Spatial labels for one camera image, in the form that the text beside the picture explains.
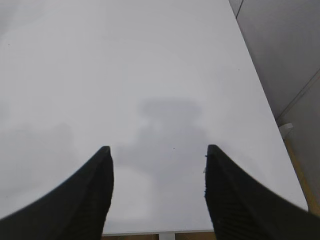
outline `white tabletop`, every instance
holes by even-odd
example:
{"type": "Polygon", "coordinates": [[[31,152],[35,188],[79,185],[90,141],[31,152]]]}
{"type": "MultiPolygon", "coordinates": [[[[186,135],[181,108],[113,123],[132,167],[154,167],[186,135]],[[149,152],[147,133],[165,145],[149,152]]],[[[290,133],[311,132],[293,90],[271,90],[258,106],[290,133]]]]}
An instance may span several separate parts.
{"type": "Polygon", "coordinates": [[[101,146],[105,233],[211,230],[208,144],[307,209],[227,0],[6,0],[0,22],[0,217],[101,146]]]}

